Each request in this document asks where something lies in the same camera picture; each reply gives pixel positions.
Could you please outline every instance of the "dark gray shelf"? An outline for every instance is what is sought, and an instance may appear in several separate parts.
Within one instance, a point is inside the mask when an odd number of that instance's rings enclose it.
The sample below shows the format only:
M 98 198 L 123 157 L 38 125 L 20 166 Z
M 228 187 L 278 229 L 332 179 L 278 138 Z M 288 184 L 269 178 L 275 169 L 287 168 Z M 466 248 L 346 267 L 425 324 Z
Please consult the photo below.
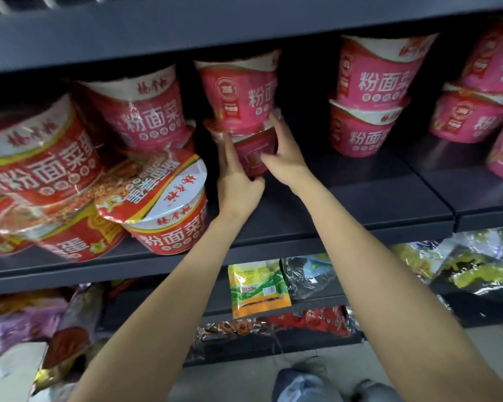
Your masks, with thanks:
M 322 150 L 309 153 L 307 160 L 347 210 L 385 244 L 451 235 L 452 212 L 388 150 L 365 159 Z M 324 252 L 301 201 L 272 175 L 266 175 L 266 180 L 264 196 L 224 265 Z M 211 216 L 217 211 L 214 202 Z M 33 247 L 0 258 L 0 293 L 169 273 L 183 256 L 154 255 L 132 238 L 110 253 L 80 264 Z
M 503 10 L 503 0 L 108 0 L 0 15 L 0 72 Z
M 503 227 L 503 180 L 484 165 L 491 146 L 427 134 L 405 151 L 409 165 L 454 210 L 456 231 Z

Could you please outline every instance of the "noodle cup lid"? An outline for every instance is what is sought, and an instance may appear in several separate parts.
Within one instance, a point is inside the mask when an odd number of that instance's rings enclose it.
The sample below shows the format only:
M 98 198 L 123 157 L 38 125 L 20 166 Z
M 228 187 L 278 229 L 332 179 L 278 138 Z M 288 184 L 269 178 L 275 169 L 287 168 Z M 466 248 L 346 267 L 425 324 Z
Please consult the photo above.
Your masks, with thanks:
M 465 97 L 473 96 L 481 100 L 486 100 L 503 106 L 503 94 L 483 93 L 478 90 L 470 89 L 467 87 L 458 86 L 452 82 L 445 82 L 442 88 L 443 92 L 456 92 L 457 94 Z
M 58 204 L 45 206 L 44 209 L 11 201 L 11 205 L 0 212 L 0 234 L 23 235 L 44 225 L 67 223 L 92 201 L 92 189 Z
M 373 125 L 387 125 L 394 123 L 398 119 L 399 115 L 401 115 L 402 110 L 404 110 L 404 108 L 409 103 L 410 98 L 407 96 L 403 98 L 399 107 L 394 107 L 387 110 L 360 110 L 346 107 L 342 104 L 339 104 L 335 100 L 330 100 L 330 104 L 332 106 L 344 111 L 345 113 L 357 118 L 358 120 Z
M 279 119 L 283 118 L 282 117 L 282 110 L 280 108 L 275 108 L 275 109 L 273 109 L 272 112 L 274 113 L 274 115 L 277 118 L 279 118 Z M 232 129 L 232 128 L 220 127 L 218 125 L 218 123 L 216 122 L 215 118 L 206 118 L 205 120 L 203 120 L 203 125 L 211 133 L 212 138 L 217 142 L 223 141 L 222 140 L 223 133 L 230 134 L 233 142 L 238 142 L 243 139 L 249 138 L 252 135 L 259 134 L 260 132 L 269 130 L 270 128 L 274 128 L 274 125 L 272 124 L 272 122 L 269 119 L 267 119 L 266 121 L 263 121 L 261 124 L 259 124 L 256 132 L 254 132 L 253 134 L 246 134 L 246 135 L 238 135 L 238 132 L 242 131 L 241 128 L 240 129 Z
M 101 216 L 116 223 L 151 221 L 185 207 L 203 189 L 207 168 L 197 155 L 164 148 L 143 162 L 127 160 L 95 188 Z
M 248 59 L 234 59 L 225 61 L 200 61 L 194 60 L 194 64 L 198 70 L 209 69 L 213 66 L 216 67 L 242 67 L 244 69 L 251 69 L 259 72 L 274 72 L 279 63 L 279 57 L 282 53 L 281 49 L 263 53 Z

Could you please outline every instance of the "plastic wrap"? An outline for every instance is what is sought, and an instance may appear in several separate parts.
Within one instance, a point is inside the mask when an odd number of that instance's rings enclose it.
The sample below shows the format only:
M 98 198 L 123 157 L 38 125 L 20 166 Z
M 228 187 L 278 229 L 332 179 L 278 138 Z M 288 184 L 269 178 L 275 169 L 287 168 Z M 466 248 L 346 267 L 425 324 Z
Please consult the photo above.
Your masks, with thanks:
M 245 317 L 291 305 L 279 259 L 228 266 L 233 317 Z
M 46 214 L 37 207 L 14 205 L 0 213 L 0 234 L 14 234 L 68 261 L 97 258 L 126 236 L 117 223 L 98 214 L 91 195 L 85 194 L 54 205 Z
M 154 253 L 173 255 L 190 249 L 207 228 L 206 180 L 199 156 L 164 148 L 104 176 L 95 204 L 102 217 L 120 223 Z
M 0 192 L 47 206 L 78 195 L 103 173 L 69 95 L 20 116 L 0 113 Z
M 280 109 L 275 109 L 274 114 L 281 118 Z M 215 142 L 220 143 L 223 141 L 223 135 L 227 131 L 220 128 L 214 119 L 207 119 L 203 121 L 203 124 Z M 232 135 L 231 140 L 235 145 L 236 153 L 246 175 L 251 178 L 262 175 L 267 171 L 267 167 L 261 161 L 261 154 L 263 152 L 265 154 L 274 154 L 277 142 L 276 131 L 270 120 L 264 122 L 259 133 L 254 135 Z
M 66 308 L 54 289 L 0 295 L 0 356 L 16 344 L 51 338 Z
M 93 344 L 102 311 L 102 295 L 102 287 L 94 284 L 73 296 L 58 330 L 50 340 L 43 365 L 35 378 L 35 392 L 61 381 L 76 358 Z
M 281 49 L 249 59 L 195 61 L 216 123 L 232 135 L 253 135 L 274 108 Z
M 130 79 L 80 83 L 127 150 L 157 152 L 188 141 L 175 65 Z
M 328 254 L 282 259 L 292 299 L 307 299 L 337 278 Z
M 434 279 L 442 270 L 443 263 L 456 247 L 450 238 L 438 241 L 416 241 L 392 245 L 389 249 L 414 272 L 427 280 Z

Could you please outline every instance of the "paper lid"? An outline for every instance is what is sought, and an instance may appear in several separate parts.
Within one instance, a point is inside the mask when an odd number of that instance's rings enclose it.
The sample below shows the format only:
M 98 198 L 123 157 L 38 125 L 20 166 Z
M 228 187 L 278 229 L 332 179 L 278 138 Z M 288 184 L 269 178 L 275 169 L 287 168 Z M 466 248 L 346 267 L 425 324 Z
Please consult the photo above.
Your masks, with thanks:
M 172 213 L 203 189 L 203 160 L 180 148 L 164 148 L 143 163 L 127 160 L 110 171 L 96 187 L 95 206 L 105 219 L 138 223 Z
M 458 94 L 468 97 L 474 96 L 478 99 L 490 100 L 491 102 L 500 104 L 503 106 L 503 94 L 495 94 L 495 93 L 483 93 L 478 90 L 469 89 L 467 87 L 458 86 L 451 82 L 445 82 L 443 84 L 442 91 L 444 92 L 457 92 Z

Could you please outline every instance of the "yellow snack package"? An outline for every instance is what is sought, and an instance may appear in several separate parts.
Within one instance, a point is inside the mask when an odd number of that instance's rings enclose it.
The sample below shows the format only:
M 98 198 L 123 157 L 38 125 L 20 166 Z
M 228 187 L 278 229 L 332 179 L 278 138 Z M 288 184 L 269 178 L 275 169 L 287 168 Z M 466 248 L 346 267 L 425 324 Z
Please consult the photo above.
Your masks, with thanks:
M 228 273 L 234 318 L 291 305 L 279 259 L 229 265 Z

